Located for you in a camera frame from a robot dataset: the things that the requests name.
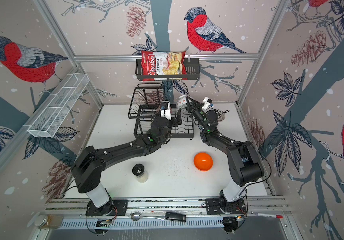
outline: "white table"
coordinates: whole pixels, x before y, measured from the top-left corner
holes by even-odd
[[[226,117],[218,125],[224,136],[246,141],[246,136],[234,104],[215,104],[216,109],[227,110]],[[105,105],[89,139],[88,146],[95,149],[117,146],[134,140],[135,119],[127,117],[129,105]],[[113,165],[102,172],[101,183],[111,197],[218,197],[231,179],[227,155],[209,147],[195,128],[192,140],[172,138],[156,152],[135,157]],[[206,152],[213,159],[213,167],[206,172],[196,169],[193,163],[198,152]],[[141,163],[148,172],[145,183],[139,183],[132,174],[132,167]],[[248,196],[266,196],[263,183],[248,188]],[[87,198],[77,188],[68,190],[65,198]]]

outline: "white wire shelf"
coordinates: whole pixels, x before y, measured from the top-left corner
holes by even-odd
[[[69,111],[89,83],[87,74],[74,73],[28,129],[34,137],[54,137]]]

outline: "metal spoon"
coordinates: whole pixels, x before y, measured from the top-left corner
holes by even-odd
[[[157,216],[157,217],[143,217],[139,212],[134,212],[131,214],[131,219],[133,221],[138,221],[141,218],[156,218],[156,219],[160,219],[160,220],[164,220],[164,216]]]

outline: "black key fob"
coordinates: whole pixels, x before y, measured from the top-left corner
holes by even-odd
[[[175,212],[166,212],[165,219],[171,220],[171,221],[186,222],[187,216],[183,214],[177,214]]]

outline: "bag of chips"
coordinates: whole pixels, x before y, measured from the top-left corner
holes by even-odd
[[[187,74],[184,67],[185,51],[181,53],[165,52],[141,52],[141,66],[143,75],[177,75]],[[171,78],[171,80],[181,80],[182,78]],[[143,81],[153,81],[154,78],[146,78]]]

